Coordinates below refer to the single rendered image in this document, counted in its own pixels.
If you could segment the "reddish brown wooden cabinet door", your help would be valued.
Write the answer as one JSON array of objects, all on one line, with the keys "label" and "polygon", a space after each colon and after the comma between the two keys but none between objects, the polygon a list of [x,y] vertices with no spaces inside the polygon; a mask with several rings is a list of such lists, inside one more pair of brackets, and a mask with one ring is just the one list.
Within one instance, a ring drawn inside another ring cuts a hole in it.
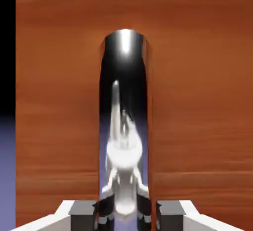
[{"label": "reddish brown wooden cabinet door", "polygon": [[16,0],[16,224],[99,195],[103,40],[146,37],[153,201],[253,231],[253,0]]}]

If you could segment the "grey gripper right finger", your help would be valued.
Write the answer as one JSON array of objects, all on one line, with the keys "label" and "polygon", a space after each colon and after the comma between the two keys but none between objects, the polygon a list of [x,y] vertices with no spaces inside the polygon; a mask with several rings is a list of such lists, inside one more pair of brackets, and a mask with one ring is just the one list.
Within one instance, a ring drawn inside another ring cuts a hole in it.
[{"label": "grey gripper right finger", "polygon": [[190,200],[158,200],[156,231],[244,231],[200,214]]}]

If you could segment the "curved shiny metal handle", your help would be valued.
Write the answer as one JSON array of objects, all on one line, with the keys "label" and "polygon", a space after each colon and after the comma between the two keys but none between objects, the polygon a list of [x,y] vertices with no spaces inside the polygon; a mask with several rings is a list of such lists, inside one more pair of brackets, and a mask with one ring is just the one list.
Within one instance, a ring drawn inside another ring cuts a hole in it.
[{"label": "curved shiny metal handle", "polygon": [[99,83],[99,231],[151,231],[143,35],[105,38]]}]

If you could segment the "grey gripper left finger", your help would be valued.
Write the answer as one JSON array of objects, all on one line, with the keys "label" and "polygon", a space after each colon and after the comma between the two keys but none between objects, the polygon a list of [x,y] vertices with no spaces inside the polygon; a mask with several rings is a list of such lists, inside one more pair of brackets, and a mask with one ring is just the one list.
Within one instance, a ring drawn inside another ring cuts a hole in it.
[{"label": "grey gripper left finger", "polygon": [[47,215],[11,231],[97,231],[97,202],[64,200],[54,214]]}]

